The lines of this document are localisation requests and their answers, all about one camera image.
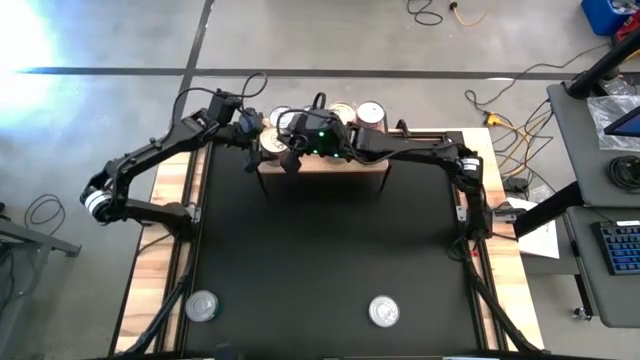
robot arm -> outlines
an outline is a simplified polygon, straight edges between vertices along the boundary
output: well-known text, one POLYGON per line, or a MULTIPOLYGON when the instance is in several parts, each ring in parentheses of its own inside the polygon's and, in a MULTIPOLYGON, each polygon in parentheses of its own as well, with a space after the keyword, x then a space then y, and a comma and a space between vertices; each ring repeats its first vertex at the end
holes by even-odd
MULTIPOLYGON (((476 152, 454 142, 417 142, 355 125, 345 126, 337 115, 322 108, 314 107, 308 111, 288 110, 280 116, 287 112, 298 114, 286 129, 280 130, 277 127, 278 139, 290 150, 280 161, 286 172, 298 171, 299 158, 303 154, 336 156, 363 164, 395 159, 437 165, 447 172, 451 182, 466 195, 468 221, 465 237, 482 241, 491 236, 491 211, 487 206, 482 185, 483 160, 476 152)), ((218 90, 214 93, 207 110, 202 109, 181 120, 173 121, 162 139, 150 139, 149 144, 140 149, 107 162, 104 169, 91 178, 80 196, 80 202, 101 223, 129 218, 159 222, 174 236, 188 239, 191 216, 187 210, 178 203, 160 206, 129 199, 131 181, 135 176, 179 152, 193 151, 208 143, 248 150, 245 170, 255 171, 261 161, 255 139, 263 130, 262 118, 262 114, 254 109, 243 109, 239 97, 218 90), (241 113, 240 121, 231 123, 236 110, 241 113)), ((474 286, 487 300, 491 311, 500 320, 518 349, 537 350, 526 341, 491 296, 469 256, 465 259, 465 265, 474 286)), ((163 303, 160 312, 127 353, 144 353, 157 334, 160 324, 184 290, 191 268, 192 264, 189 261, 185 273, 163 303)))
POLYGON ((201 109, 174 120, 163 138, 151 138, 149 144, 108 161, 104 169, 89 180, 80 202, 101 223, 131 218, 162 223, 174 235, 185 230, 191 216, 182 205, 161 206, 129 199, 129 185, 137 175, 171 156, 197 150, 210 142, 243 149, 251 147, 253 139, 262 131, 262 115, 247 108, 240 121, 231 124, 240 106, 240 99, 232 94, 216 92, 208 110, 201 109))

silver can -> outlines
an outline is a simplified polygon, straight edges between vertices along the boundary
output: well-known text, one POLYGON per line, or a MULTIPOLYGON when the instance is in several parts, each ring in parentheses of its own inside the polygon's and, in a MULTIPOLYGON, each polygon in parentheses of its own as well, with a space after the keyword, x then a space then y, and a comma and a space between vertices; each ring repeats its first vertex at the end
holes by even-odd
POLYGON ((382 105, 375 101, 365 101, 356 110, 358 124, 364 127, 377 127, 387 117, 382 105))
MULTIPOLYGON (((283 112, 287 111, 287 110, 291 110, 291 108, 289 106, 277 106, 275 107, 273 110, 271 110, 271 113, 269 114, 269 125, 276 127, 277 123, 278 123, 278 117, 280 117, 280 114, 282 114, 283 112)), ((293 119, 293 116, 295 115, 295 113, 287 113, 284 116, 282 116, 282 118, 280 119, 280 129, 284 129, 286 128, 289 123, 291 122, 291 119, 293 119)))
POLYGON ((356 120, 356 108, 354 105, 349 104, 346 101, 336 101, 331 103, 327 110, 332 111, 345 125, 348 122, 353 122, 356 120))
POLYGON ((218 312, 218 298, 207 290, 196 291, 189 296, 184 309, 193 322, 209 321, 218 312))
POLYGON ((260 133, 260 148, 275 159, 267 161, 270 165, 278 165, 279 159, 286 153, 287 147, 278 140, 278 131, 275 127, 268 127, 260 133))
POLYGON ((369 317, 374 324, 387 328, 395 325, 400 318, 398 304, 388 296, 380 295, 369 304, 369 317))

concrete floor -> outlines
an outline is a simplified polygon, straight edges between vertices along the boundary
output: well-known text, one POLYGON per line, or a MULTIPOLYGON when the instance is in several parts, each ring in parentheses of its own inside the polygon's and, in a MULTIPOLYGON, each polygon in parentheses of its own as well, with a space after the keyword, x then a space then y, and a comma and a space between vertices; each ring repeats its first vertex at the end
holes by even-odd
MULTIPOLYGON (((0 199, 9 206, 9 215, 21 219, 38 195, 57 194, 67 210, 57 235, 83 245, 77 259, 51 256, 35 294, 23 356, 77 359, 106 354, 140 228, 131 222, 99 226, 78 196, 106 160, 165 131, 183 82, 182 76, 173 75, 187 67, 208 4, 25 0, 0 5, 0 46, 5 50, 0 59, 0 199), (4 71, 26 67, 71 74, 119 68, 105 72, 127 75, 4 71), (144 70, 150 68, 160 70, 150 75, 153 71, 144 70)), ((499 77, 500 72, 519 72, 538 62, 562 64, 607 41, 591 33, 578 0, 461 4, 470 19, 491 6, 489 16, 474 28, 457 24, 447 6, 447 1, 435 1, 432 10, 445 20, 423 27, 405 12, 402 0, 216 0, 202 51, 191 63, 198 69, 430 71, 426 77, 445 79, 272 78, 265 92, 247 103, 268 112, 282 104, 304 106, 324 91, 330 101, 377 100, 392 121, 404 118, 412 127, 475 127, 482 119, 464 100, 464 91, 473 89, 482 100, 508 84, 471 80, 478 78, 477 72, 499 77)), ((580 72, 605 52, 593 51, 564 70, 535 71, 580 72)), ((624 69, 638 70, 640 63, 629 62, 624 69)), ((243 80, 196 76, 191 85, 239 91, 243 80)), ((487 109, 523 124, 546 98, 551 83, 520 81, 487 109)), ((207 104, 207 96, 194 93, 185 112, 207 104)), ((557 138, 531 165, 554 187, 562 187, 573 180, 573 173, 555 123, 545 131, 557 138)), ((148 199, 153 176, 149 171, 136 179, 132 197, 148 199)), ((640 357, 640 343, 631 340, 640 330, 571 319, 569 309, 579 305, 571 278, 532 276, 529 281, 548 349, 640 357)))

wooden table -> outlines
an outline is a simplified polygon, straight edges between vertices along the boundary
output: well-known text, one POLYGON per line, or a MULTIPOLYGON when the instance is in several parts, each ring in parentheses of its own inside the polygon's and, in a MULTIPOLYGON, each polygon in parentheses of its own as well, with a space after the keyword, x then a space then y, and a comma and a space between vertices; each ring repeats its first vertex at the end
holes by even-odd
MULTIPOLYGON (((465 145, 472 150, 478 151, 478 154, 484 158, 484 185, 489 198, 489 205, 496 207, 506 200, 488 129, 412 129, 412 131, 462 132, 465 145)), ((203 154, 204 152, 201 151, 196 161, 197 170, 194 177, 191 201, 197 201, 197 194, 200 191, 200 178, 204 163, 203 154)), ((151 197, 153 203, 164 204, 180 201, 188 159, 188 154, 180 154, 159 166, 151 197)), ((497 233, 514 236, 511 225, 494 223, 493 228, 497 233)), ((163 234, 164 232, 159 226, 145 228, 140 246, 144 246, 163 234)), ((124 316, 117 333, 116 351, 126 350, 131 346, 158 311, 162 303, 172 247, 173 240, 169 238, 148 248, 135 262, 131 283, 127 289, 128 297, 124 304, 124 316)), ((500 305, 525 337, 532 344, 542 349, 542 337, 522 260, 520 259, 518 244, 512 240, 494 237, 487 240, 487 248, 500 305)), ((169 320, 165 350, 172 350, 177 308, 178 306, 174 308, 172 317, 169 320)), ((481 302, 481 311, 488 343, 491 348, 495 349, 497 348, 497 341, 493 329, 493 320, 484 302, 481 302)), ((509 346, 510 349, 516 350, 511 342, 509 342, 509 346)))

blue keyboard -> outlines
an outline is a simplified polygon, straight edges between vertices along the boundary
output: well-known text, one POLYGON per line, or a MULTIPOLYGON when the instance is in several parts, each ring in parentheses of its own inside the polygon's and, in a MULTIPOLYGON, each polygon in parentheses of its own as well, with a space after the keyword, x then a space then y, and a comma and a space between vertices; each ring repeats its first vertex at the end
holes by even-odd
POLYGON ((593 224, 593 229, 611 275, 640 274, 640 225, 606 222, 593 224))

